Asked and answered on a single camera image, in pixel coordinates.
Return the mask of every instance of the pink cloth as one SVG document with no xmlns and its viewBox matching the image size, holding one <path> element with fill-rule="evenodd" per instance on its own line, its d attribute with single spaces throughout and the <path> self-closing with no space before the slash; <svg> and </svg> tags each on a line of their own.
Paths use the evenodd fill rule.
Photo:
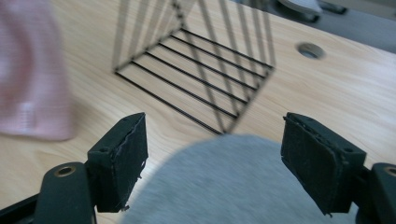
<svg viewBox="0 0 396 224">
<path fill-rule="evenodd" d="M 0 133 L 73 136 L 61 50 L 48 0 L 0 0 Z"/>
</svg>

